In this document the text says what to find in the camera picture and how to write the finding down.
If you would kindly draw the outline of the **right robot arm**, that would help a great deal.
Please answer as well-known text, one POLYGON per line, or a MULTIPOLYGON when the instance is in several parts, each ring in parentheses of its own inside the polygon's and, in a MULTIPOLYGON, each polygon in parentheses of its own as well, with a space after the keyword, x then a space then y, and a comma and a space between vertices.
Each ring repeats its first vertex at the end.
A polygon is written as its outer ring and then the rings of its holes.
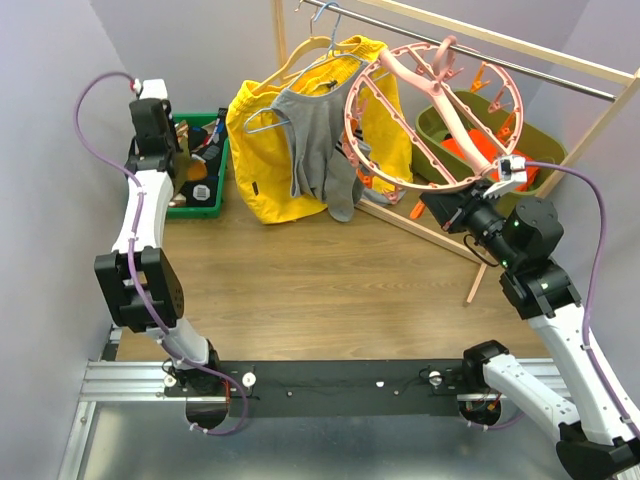
POLYGON ((573 479, 612 479, 639 468, 638 414, 584 324, 585 308, 552 253, 564 233, 553 204, 524 197, 509 216, 478 182, 453 192, 423 193, 420 201, 442 229, 470 235, 502 268, 500 285, 520 318, 542 339, 570 394, 563 398, 528 373, 495 340, 469 348, 460 379, 469 390, 503 393, 555 444, 573 479))

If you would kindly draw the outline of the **black patterned sock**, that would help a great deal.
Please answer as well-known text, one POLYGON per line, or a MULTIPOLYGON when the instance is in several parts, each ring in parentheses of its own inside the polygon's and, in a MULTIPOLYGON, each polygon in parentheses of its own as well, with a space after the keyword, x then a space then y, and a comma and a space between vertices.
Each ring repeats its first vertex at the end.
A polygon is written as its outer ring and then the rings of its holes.
POLYGON ((193 161, 181 189, 186 207, 209 208, 218 204, 219 181, 224 177, 222 162, 228 156, 227 112, 227 108, 219 108, 212 120, 197 116, 186 119, 193 161))

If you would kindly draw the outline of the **wooden clothes hanger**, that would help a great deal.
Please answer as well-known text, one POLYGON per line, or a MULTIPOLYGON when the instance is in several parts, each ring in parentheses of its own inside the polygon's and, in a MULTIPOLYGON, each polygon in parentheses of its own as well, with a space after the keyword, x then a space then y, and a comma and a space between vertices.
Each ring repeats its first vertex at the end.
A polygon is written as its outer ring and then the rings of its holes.
POLYGON ((314 69, 320 68, 321 66, 324 66, 329 62, 343 57, 353 57, 354 50, 357 47, 356 44, 349 44, 346 41, 336 42, 336 33, 343 17, 342 14, 337 14, 337 19, 330 36, 316 36, 313 34, 313 24, 322 13, 329 9, 330 6, 338 6, 338 4, 336 2, 328 2, 322 7, 318 8, 318 10, 312 15, 309 21, 309 37, 301 42, 293 50, 293 52, 289 55, 289 57, 284 61, 283 65, 278 70, 276 70, 273 74, 271 74, 257 86, 253 87, 251 89, 252 94, 261 95, 264 91, 267 90, 268 87, 274 86, 276 80, 280 81, 280 88, 292 87, 296 82, 300 80, 301 77, 304 77, 309 71, 313 71, 314 69), (318 57, 307 67, 297 72, 290 72, 290 70, 304 56, 312 53, 314 50, 322 50, 323 55, 318 57))

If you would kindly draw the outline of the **metal hanging rail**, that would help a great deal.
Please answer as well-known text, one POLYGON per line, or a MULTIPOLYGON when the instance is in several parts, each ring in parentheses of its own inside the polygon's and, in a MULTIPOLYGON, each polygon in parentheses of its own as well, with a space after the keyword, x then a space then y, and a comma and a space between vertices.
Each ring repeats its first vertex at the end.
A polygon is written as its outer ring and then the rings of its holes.
MULTIPOLYGON (((430 46, 440 46, 441 41, 435 40, 433 38, 427 37, 425 35, 421 35, 415 31, 408 30, 406 28, 367 16, 361 13, 355 12, 353 10, 349 10, 343 7, 338 6, 335 2, 322 2, 317 0, 303 0, 304 4, 309 4, 314 7, 318 7, 320 10, 328 10, 337 15, 345 16, 349 19, 353 19, 360 23, 364 23, 366 25, 370 25, 379 29, 383 29, 395 34, 399 34, 403 37, 418 40, 420 42, 425 42, 430 46)), ((592 98, 596 98, 599 100, 603 100, 609 103, 613 103, 617 97, 614 94, 601 91, 592 87, 588 87, 586 85, 582 85, 573 81, 565 80, 563 78, 553 76, 535 69, 527 68, 521 66, 519 64, 515 64, 512 62, 504 61, 495 57, 491 57, 488 55, 484 55, 482 53, 474 52, 470 47, 460 47, 457 46, 454 48, 454 51, 460 53, 466 57, 473 58, 476 60, 480 60, 486 62, 488 64, 492 64, 495 66, 502 67, 510 72, 520 73, 527 77, 534 78, 536 80, 540 80, 545 83, 552 84, 554 86, 570 90, 572 92, 580 93, 587 95, 592 98)))

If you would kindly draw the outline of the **pink round clip hanger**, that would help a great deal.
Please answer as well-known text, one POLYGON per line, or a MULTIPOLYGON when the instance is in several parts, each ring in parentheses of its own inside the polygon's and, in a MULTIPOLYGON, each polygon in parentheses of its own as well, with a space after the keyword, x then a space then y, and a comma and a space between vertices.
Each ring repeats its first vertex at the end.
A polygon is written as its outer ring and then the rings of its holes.
POLYGON ((499 93, 508 93, 512 103, 512 110, 507 122, 509 133, 506 136, 499 136, 489 127, 483 125, 471 108, 447 84, 447 81, 456 75, 453 70, 455 62, 453 48, 456 45, 456 38, 449 36, 439 47, 422 42, 404 45, 392 50, 384 49, 379 53, 377 59, 356 77, 346 97, 342 147, 351 165, 360 167, 365 178, 378 177, 399 190, 411 189, 429 194, 456 192, 489 177, 492 172, 497 172, 499 157, 515 155, 513 151, 524 125, 524 105, 515 81, 504 68, 492 64, 488 65, 501 79, 502 86, 499 93), (413 86, 426 96, 448 127, 466 163, 473 171, 471 176, 462 180, 456 179, 441 160, 423 143, 417 132, 376 85, 373 74, 380 69, 413 86), (376 162, 368 159, 362 152, 359 140, 355 136, 355 125, 360 122, 364 112, 364 108, 358 105, 359 92, 363 87, 371 91, 373 98, 386 109, 391 119, 408 136, 410 142, 427 157, 429 163, 442 175, 444 178, 442 184, 410 183, 398 176, 384 172, 376 162), (494 159, 487 159, 474 145, 462 122, 463 119, 467 119, 475 126, 496 148, 497 156, 494 159))

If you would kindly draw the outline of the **green plastic tray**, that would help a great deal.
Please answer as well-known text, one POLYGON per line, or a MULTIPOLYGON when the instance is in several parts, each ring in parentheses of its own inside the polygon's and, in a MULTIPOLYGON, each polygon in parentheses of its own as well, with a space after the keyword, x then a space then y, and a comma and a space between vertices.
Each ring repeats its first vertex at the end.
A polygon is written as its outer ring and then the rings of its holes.
POLYGON ((223 203, 229 158, 228 109, 216 113, 175 114, 176 131, 187 140, 191 162, 187 179, 170 202, 169 218, 217 218, 223 203))

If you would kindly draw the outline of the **yellow shorts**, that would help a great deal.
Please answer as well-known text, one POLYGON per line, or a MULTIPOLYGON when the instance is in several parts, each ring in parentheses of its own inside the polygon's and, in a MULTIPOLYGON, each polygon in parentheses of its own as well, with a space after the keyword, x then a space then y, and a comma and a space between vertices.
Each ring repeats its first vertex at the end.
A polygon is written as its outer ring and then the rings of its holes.
MULTIPOLYGON (((356 77, 387 46, 382 41, 361 35, 345 41, 356 44, 354 54, 366 60, 357 71, 354 70, 355 62, 337 62, 340 76, 334 87, 347 84, 350 90, 356 77)), ((236 185, 242 199, 264 224, 296 221, 328 211, 327 205, 309 195, 291 195, 292 160, 285 122, 271 109, 273 101, 284 88, 274 85, 261 95, 252 94, 251 89, 259 83, 253 80, 243 82, 229 106, 226 119, 236 185)), ((316 85, 311 80, 307 84, 301 81, 296 87, 304 88, 304 94, 308 95, 307 88, 313 89, 316 85)), ((326 87, 317 88, 311 95, 327 92, 326 87)), ((365 178, 362 170, 358 177, 366 188, 383 194, 390 201, 388 205, 396 203, 404 194, 403 190, 378 177, 365 178)))

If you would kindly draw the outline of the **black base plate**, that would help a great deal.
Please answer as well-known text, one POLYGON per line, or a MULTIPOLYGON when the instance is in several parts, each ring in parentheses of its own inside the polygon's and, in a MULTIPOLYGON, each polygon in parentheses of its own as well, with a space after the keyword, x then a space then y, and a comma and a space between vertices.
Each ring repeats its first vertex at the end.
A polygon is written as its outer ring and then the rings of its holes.
POLYGON ((189 414, 233 418, 456 416, 457 397, 480 391, 460 359, 221 361, 241 389, 170 360, 161 368, 176 381, 165 394, 187 398, 189 414))

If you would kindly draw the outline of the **orange clothes peg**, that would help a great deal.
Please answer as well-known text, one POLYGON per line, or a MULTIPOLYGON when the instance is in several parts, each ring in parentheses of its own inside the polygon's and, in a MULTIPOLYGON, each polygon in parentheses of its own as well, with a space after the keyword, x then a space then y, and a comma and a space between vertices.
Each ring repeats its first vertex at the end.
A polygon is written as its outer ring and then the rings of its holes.
POLYGON ((426 205, 422 201, 418 201, 409 214, 411 220, 419 219, 426 209, 426 205))

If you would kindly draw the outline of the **olive striped sock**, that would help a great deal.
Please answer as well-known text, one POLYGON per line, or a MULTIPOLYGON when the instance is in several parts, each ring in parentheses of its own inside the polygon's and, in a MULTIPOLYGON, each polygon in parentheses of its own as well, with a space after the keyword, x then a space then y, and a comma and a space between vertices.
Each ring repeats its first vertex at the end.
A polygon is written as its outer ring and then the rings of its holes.
POLYGON ((175 195, 180 192, 186 182, 199 181, 206 178, 207 175, 207 166, 203 160, 194 158, 188 150, 175 153, 172 177, 175 195))

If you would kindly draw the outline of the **grey striped sock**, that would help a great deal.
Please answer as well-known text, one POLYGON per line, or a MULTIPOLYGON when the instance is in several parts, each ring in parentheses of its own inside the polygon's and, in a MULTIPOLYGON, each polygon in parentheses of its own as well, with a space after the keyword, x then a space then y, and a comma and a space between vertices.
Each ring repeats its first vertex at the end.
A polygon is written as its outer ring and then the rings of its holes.
POLYGON ((341 223, 350 222, 365 186, 358 177, 361 168, 351 165, 341 141, 336 142, 325 173, 323 195, 330 216, 341 223))

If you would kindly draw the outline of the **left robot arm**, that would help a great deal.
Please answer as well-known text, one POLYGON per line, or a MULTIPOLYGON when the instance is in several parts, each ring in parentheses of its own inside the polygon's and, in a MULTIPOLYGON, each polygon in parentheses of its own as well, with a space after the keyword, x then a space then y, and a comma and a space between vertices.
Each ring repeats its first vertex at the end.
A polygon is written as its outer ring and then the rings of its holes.
POLYGON ((167 391, 214 396, 227 383, 209 340, 184 316, 181 283, 163 248, 165 219, 185 154, 166 98, 139 96, 129 105, 134 137, 124 173, 128 200, 121 231, 110 253, 94 261, 113 322, 158 343, 169 357, 167 391))

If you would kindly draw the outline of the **olive green plastic bin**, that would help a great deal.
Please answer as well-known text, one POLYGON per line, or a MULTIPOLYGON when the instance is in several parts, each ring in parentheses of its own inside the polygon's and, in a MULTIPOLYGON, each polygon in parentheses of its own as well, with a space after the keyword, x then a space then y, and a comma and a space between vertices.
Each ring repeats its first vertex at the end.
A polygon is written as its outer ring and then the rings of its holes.
MULTIPOLYGON (((471 108, 482 124, 493 132, 500 130, 510 114, 509 110, 490 113, 488 111, 489 101, 476 93, 458 90, 456 94, 471 108)), ((487 159, 494 159, 497 156, 496 148, 467 119, 463 119, 462 122, 479 151, 487 159)), ((415 130, 423 143, 456 178, 465 179, 473 174, 455 141, 448 137, 450 134, 448 127, 434 108, 428 107, 416 117, 415 130)), ((564 146, 529 124, 523 125, 513 153, 528 161, 553 164, 561 163, 566 157, 564 146)), ((426 181, 439 184, 444 182, 442 175, 416 146, 412 148, 411 169, 415 175, 421 176, 426 181)), ((512 191, 502 196, 497 203, 497 209, 504 214, 509 213, 520 199, 536 195, 551 173, 552 171, 546 168, 529 168, 527 170, 528 183, 521 190, 512 191)))

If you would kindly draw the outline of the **grey tank top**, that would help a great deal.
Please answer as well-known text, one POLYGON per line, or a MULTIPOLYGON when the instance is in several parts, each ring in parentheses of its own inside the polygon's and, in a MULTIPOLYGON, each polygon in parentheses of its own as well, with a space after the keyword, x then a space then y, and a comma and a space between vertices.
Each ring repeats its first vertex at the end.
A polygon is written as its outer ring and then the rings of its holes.
MULTIPOLYGON (((285 122, 292 160, 292 196, 309 195, 326 205, 323 195, 326 163, 336 142, 342 142, 348 91, 347 84, 315 95, 282 90, 273 101, 271 109, 285 122)), ((371 188, 365 187, 362 197, 381 205, 390 203, 371 188)))

